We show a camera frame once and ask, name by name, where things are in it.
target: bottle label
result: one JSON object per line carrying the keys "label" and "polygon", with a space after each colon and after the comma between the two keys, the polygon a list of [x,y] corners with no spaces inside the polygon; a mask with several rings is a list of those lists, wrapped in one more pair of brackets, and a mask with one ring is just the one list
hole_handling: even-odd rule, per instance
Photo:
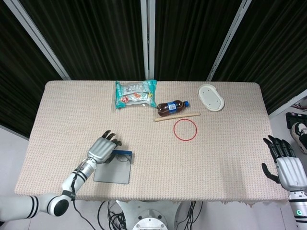
{"label": "bottle label", "polygon": [[169,102],[169,103],[167,103],[167,105],[168,105],[168,111],[169,111],[170,114],[173,114],[177,111],[175,103]]}

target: snack bag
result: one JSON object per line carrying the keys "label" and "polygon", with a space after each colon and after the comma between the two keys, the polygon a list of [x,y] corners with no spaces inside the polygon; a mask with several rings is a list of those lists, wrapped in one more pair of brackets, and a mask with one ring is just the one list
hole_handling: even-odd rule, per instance
{"label": "snack bag", "polygon": [[154,100],[156,86],[156,80],[145,80],[125,84],[120,84],[116,81],[116,108],[125,108],[127,105],[133,104],[148,104],[156,108],[157,105]]}

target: soda bottle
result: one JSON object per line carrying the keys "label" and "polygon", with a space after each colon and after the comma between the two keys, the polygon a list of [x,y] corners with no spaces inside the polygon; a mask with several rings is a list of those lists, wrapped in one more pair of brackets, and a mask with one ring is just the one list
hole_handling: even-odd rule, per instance
{"label": "soda bottle", "polygon": [[170,114],[178,113],[188,106],[189,102],[187,101],[182,102],[180,100],[176,100],[173,102],[158,104],[157,109],[158,109],[158,114],[160,116],[167,116]]}

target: black curtain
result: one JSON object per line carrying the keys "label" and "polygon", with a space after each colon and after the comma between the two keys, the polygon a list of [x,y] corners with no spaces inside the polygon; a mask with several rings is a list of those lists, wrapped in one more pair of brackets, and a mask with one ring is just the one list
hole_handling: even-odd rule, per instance
{"label": "black curtain", "polygon": [[205,81],[241,0],[156,0],[154,75]]}
{"label": "black curtain", "polygon": [[29,137],[45,84],[61,78],[3,1],[0,31],[0,124]]}
{"label": "black curtain", "polygon": [[307,89],[307,1],[253,0],[213,81],[258,83],[269,114]]}
{"label": "black curtain", "polygon": [[73,80],[143,80],[140,0],[21,0]]}

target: robotic arm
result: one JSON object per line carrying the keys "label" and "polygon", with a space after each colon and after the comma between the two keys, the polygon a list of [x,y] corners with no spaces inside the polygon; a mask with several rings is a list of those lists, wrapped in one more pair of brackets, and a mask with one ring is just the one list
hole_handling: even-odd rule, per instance
{"label": "robotic arm", "polygon": [[290,192],[288,200],[293,211],[298,229],[307,230],[307,177],[303,165],[294,154],[291,145],[278,138],[264,138],[275,162],[278,176],[272,175],[265,163],[262,163],[264,174]]}
{"label": "robotic arm", "polygon": [[68,209],[71,200],[75,200],[76,192],[96,169],[97,164],[109,163],[113,160],[112,151],[121,142],[113,139],[115,134],[108,130],[100,137],[87,153],[87,159],[70,174],[62,184],[60,196],[45,194],[42,196],[0,197],[0,221],[27,219],[46,212],[53,216],[61,216]]}

